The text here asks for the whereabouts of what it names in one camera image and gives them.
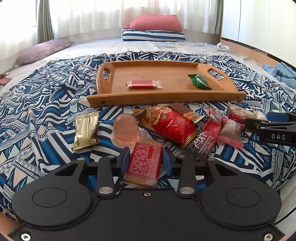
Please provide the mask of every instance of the pink jelly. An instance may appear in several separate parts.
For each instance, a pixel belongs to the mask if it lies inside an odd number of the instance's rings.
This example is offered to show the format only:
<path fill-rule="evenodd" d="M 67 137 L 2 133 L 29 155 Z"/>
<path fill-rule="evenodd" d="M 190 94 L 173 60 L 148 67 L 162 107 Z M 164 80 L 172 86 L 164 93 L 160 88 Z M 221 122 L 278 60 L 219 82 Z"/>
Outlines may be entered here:
<path fill-rule="evenodd" d="M 112 142 L 118 147 L 134 146 L 139 138 L 136 118 L 128 113 L 118 115 L 113 124 Z"/>

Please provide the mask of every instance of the wooden tray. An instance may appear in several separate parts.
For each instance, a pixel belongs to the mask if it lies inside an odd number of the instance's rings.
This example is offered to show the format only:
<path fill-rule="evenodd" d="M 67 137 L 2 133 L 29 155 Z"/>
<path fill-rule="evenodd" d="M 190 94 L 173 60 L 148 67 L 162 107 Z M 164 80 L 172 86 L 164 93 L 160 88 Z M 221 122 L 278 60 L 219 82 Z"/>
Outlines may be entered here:
<path fill-rule="evenodd" d="M 109 72 L 108 79 L 102 77 Z M 215 70 L 223 75 L 217 80 L 209 74 Z M 201 74 L 213 90 L 195 87 L 188 74 Z M 159 80 L 163 89 L 130 89 L 130 80 Z M 207 64 L 180 61 L 119 61 L 104 63 L 96 77 L 97 95 L 87 97 L 92 107 L 108 105 L 161 104 L 173 102 L 243 100 L 246 93 L 238 91 L 224 72 Z"/>

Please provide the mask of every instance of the red snack package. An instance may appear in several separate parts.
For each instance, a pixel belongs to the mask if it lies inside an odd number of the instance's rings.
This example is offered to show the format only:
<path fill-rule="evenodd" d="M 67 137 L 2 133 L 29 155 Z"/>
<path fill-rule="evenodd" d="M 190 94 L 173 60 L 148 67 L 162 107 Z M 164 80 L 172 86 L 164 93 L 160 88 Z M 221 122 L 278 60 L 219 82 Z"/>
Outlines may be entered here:
<path fill-rule="evenodd" d="M 226 115 L 229 119 L 234 120 L 244 125 L 246 118 L 253 118 L 267 121 L 267 118 L 260 111 L 249 111 L 234 104 L 228 104 L 226 109 Z"/>
<path fill-rule="evenodd" d="M 136 142 L 125 175 L 125 181 L 143 187 L 155 187 L 158 182 L 163 146 L 154 140 Z"/>
<path fill-rule="evenodd" d="M 126 84 L 127 88 L 131 89 L 162 89 L 162 85 L 159 80 L 130 80 L 128 84 Z"/>
<path fill-rule="evenodd" d="M 196 137 L 194 123 L 178 112 L 163 105 L 133 110 L 135 118 L 145 127 L 163 138 L 181 143 L 187 147 Z"/>
<path fill-rule="evenodd" d="M 223 128 L 218 135 L 218 140 L 234 148 L 243 149 L 242 129 L 244 128 L 244 125 L 228 119 L 227 117 L 222 118 L 222 124 Z"/>
<path fill-rule="evenodd" d="M 216 144 L 217 137 L 221 129 L 220 113 L 209 108 L 209 119 L 205 123 L 202 132 L 193 141 L 196 155 L 200 161 L 206 161 L 208 155 Z"/>

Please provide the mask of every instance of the blue and white striped pillow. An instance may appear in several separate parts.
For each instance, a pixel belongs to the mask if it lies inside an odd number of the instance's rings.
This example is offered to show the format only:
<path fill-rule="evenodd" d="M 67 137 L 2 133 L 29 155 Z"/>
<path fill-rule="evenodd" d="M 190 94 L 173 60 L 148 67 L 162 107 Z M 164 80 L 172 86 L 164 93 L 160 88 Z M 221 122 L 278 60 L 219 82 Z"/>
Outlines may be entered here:
<path fill-rule="evenodd" d="M 149 31 L 137 31 L 133 29 L 124 30 L 122 41 L 160 41 L 160 42 L 177 42 L 185 41 L 183 33 L 164 30 L 149 30 Z"/>

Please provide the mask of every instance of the tray handle hole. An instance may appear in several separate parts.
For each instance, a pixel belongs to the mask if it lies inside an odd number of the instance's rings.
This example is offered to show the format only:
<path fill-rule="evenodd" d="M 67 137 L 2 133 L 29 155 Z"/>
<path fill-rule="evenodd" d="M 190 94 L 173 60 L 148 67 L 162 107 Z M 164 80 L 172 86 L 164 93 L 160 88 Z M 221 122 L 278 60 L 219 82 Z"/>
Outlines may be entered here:
<path fill-rule="evenodd" d="M 107 68 L 104 68 L 104 70 L 103 70 L 103 72 L 102 72 L 102 77 L 103 77 L 105 80 L 109 81 L 109 76 L 110 76 L 110 70 L 107 69 Z"/>
<path fill-rule="evenodd" d="M 223 80 L 224 76 L 219 74 L 218 72 L 216 72 L 215 70 L 210 70 L 209 74 L 212 75 L 213 77 L 215 77 L 217 80 Z"/>

